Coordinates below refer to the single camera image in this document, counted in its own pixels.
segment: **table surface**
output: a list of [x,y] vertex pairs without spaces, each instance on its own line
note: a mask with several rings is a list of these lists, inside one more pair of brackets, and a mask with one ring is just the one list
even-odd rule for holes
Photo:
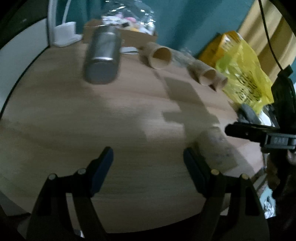
[[[257,143],[226,137],[236,114],[215,92],[173,65],[154,70],[122,55],[117,79],[91,85],[82,78],[86,44],[49,48],[15,88],[0,121],[0,190],[32,211],[48,174],[71,175],[105,146],[114,162],[92,201],[107,232],[146,230],[199,213],[183,163],[200,148],[211,168],[252,176],[262,167]],[[77,225],[71,197],[70,216]]]

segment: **stainless steel bottle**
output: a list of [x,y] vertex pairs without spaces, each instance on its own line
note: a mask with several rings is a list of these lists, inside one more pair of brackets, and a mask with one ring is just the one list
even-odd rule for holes
[[91,84],[107,84],[117,76],[121,38],[115,26],[100,26],[88,46],[83,74]]

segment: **toilet paper tube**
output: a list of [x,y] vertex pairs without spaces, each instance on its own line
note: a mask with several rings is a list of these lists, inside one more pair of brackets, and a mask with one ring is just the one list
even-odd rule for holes
[[140,54],[147,58],[149,65],[154,69],[164,69],[172,61],[171,50],[154,42],[148,42]]
[[198,59],[188,65],[187,70],[190,76],[201,85],[209,86],[215,82],[217,71]]
[[219,71],[216,71],[216,77],[214,79],[214,83],[212,84],[212,87],[215,91],[221,90],[225,87],[225,85],[228,82],[228,78],[224,76]]

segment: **black cable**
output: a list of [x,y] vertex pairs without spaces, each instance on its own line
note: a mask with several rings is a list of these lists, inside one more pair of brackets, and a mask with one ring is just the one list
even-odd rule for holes
[[265,22],[265,16],[264,16],[264,12],[263,12],[262,2],[261,2],[261,0],[258,0],[258,2],[259,2],[259,7],[260,7],[261,15],[262,15],[262,20],[263,20],[263,25],[264,25],[264,29],[265,29],[265,33],[266,33],[266,37],[267,37],[267,42],[268,42],[270,51],[271,51],[272,56],[274,57],[274,60],[276,61],[277,65],[279,66],[280,70],[283,70],[283,68],[281,67],[280,63],[278,62],[278,60],[276,58],[276,55],[274,54],[274,51],[272,50],[272,47],[271,47],[271,43],[270,43],[270,39],[269,39],[269,36],[268,36],[268,31],[267,31],[267,26],[266,26],[266,22]]

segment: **curtain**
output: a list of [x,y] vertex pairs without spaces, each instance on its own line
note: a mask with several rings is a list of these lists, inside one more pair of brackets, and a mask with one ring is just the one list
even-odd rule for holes
[[[282,68],[289,64],[296,70],[293,64],[296,57],[296,37],[291,28],[282,17],[277,8],[268,0],[262,0],[266,25],[273,51]],[[262,70],[269,76],[271,81],[275,81],[278,72],[277,66],[264,31],[262,16],[258,1],[254,1],[248,15],[242,23],[238,33],[248,42],[256,52]]]

